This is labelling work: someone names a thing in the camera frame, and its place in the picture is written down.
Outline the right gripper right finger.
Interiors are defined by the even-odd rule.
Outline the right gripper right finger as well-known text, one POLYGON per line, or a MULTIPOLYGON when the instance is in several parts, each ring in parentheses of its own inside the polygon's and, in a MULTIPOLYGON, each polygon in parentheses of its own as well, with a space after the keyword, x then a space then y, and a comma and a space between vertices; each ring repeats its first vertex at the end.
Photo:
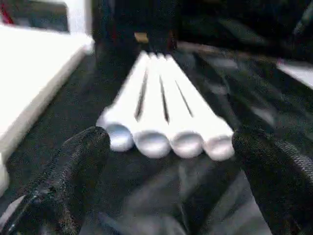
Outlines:
POLYGON ((246 127, 232 136, 255 201, 274 235, 313 233, 313 161, 294 145, 246 127))

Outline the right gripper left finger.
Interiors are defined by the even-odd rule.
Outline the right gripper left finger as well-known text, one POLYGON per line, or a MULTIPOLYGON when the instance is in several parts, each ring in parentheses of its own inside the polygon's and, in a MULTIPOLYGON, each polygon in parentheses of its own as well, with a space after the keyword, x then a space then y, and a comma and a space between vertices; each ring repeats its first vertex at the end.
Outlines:
POLYGON ((77 235, 110 148, 101 127, 65 141, 43 171, 22 191, 14 211, 16 235, 77 235))

